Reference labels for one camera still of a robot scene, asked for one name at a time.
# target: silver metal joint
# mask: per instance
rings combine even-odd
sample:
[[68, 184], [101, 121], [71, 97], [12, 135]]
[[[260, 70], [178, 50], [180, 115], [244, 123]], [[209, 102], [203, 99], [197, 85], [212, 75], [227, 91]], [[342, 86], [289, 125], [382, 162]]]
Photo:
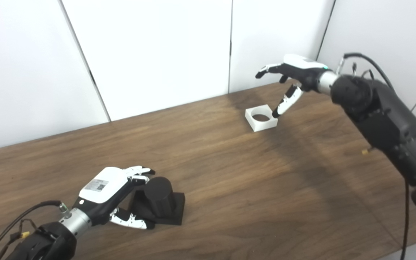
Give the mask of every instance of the silver metal joint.
[[76, 238], [83, 235], [91, 226], [91, 219], [78, 208], [71, 210], [71, 216], [63, 217], [59, 222], [64, 225]]
[[339, 76], [331, 70], [324, 72], [319, 78], [319, 85], [317, 86], [317, 90], [322, 94], [330, 96], [332, 85], [335, 83], [338, 77]]

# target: circular hole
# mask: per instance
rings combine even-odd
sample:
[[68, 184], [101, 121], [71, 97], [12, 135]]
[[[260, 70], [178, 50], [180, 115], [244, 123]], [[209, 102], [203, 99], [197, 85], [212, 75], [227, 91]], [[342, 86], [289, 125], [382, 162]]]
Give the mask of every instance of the circular hole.
[[260, 122], [266, 122], [266, 121], [269, 121], [269, 117], [267, 117], [267, 116], [265, 116], [265, 115], [261, 115], [261, 114], [259, 114], [259, 115], [254, 115], [254, 116], [253, 116], [253, 118], [254, 118], [254, 120], [258, 120], [258, 121], [260, 121]]

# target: metal connector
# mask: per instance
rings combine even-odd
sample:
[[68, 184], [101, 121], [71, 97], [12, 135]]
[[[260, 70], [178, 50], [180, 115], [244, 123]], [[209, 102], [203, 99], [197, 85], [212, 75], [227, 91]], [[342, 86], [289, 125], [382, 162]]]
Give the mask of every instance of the metal connector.
[[59, 206], [60, 211], [62, 212], [62, 215], [65, 219], [68, 219], [72, 216], [72, 213], [68, 209], [68, 207], [62, 202], [62, 204]]

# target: black square base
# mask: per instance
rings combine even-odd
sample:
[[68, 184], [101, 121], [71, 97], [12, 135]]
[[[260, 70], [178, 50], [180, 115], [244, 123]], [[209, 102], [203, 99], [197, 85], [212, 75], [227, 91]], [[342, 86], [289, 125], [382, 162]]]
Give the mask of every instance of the black square base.
[[182, 192], [174, 192], [173, 195], [176, 202], [176, 207], [170, 217], [156, 217], [152, 212], [150, 204], [147, 202], [147, 197], [145, 196], [144, 191], [142, 190], [137, 190], [134, 194], [134, 199], [129, 205], [129, 211], [131, 211], [131, 213], [137, 217], [150, 220], [156, 224], [180, 226], [182, 225], [182, 217], [184, 214], [185, 195]]

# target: black cable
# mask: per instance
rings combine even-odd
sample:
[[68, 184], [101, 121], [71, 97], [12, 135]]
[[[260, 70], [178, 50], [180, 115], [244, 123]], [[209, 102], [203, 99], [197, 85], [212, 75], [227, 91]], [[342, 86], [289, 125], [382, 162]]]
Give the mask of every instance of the black cable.
[[406, 181], [406, 219], [404, 223], [404, 239], [402, 242], [402, 252], [400, 260], [404, 260], [406, 258], [406, 250], [407, 250], [407, 237], [409, 236], [409, 183]]
[[37, 227], [37, 226], [36, 226], [36, 224], [33, 222], [33, 220], [31, 220], [31, 219], [29, 219], [29, 218], [25, 218], [25, 219], [22, 219], [22, 220], [20, 221], [20, 226], [19, 226], [19, 228], [18, 228], [18, 231], [19, 231], [20, 233], [22, 233], [22, 226], [23, 226], [23, 223], [24, 223], [25, 221], [30, 222], [30, 224], [31, 224], [31, 226], [33, 227], [33, 229], [34, 229], [34, 230], [38, 230], [38, 227]]
[[20, 216], [18, 216], [14, 221], [12, 221], [1, 233], [0, 235], [0, 242], [3, 239], [3, 237], [10, 231], [10, 229], [12, 229], [17, 222], [19, 222], [23, 217], [25, 217], [27, 214], [29, 214], [30, 212], [34, 211], [35, 209], [44, 207], [44, 206], [60, 206], [62, 204], [61, 201], [59, 200], [48, 200], [48, 201], [43, 201], [39, 204], [36, 204], [35, 206], [31, 207], [30, 209], [27, 209], [24, 213], [20, 214]]
[[365, 77], [365, 74], [367, 74], [367, 73], [370, 73], [370, 78], [372, 79], [372, 81], [375, 79], [375, 77], [373, 76], [373, 72], [372, 72], [372, 70], [371, 69], [368, 69], [368, 70], [366, 70], [366, 71], [364, 71], [363, 73], [362, 73], [362, 76], [360, 76], [360, 77]]
[[347, 58], [350, 58], [350, 57], [359, 57], [359, 58], [363, 58], [363, 59], [365, 59], [366, 61], [368, 61], [370, 64], [372, 64], [372, 65], [375, 67], [375, 69], [377, 69], [377, 71], [380, 73], [381, 77], [382, 77], [382, 78], [383, 78], [383, 80], [386, 82], [386, 84], [388, 85], [388, 87], [394, 91], [394, 87], [393, 87], [393, 85], [391, 84], [391, 81], [389, 81], [389, 79], [388, 79], [388, 77], [386, 76], [386, 74], [385, 74], [385, 73], [383, 72], [383, 70], [382, 70], [382, 69], [378, 66], [378, 64], [376, 64], [376, 62], [375, 62], [375, 61], [373, 61], [371, 58], [369, 58], [369, 57], [367, 57], [367, 56], [363, 55], [362, 53], [358, 53], [358, 52], [350, 52], [350, 53], [345, 53], [345, 54], [343, 55], [343, 59], [347, 59]]

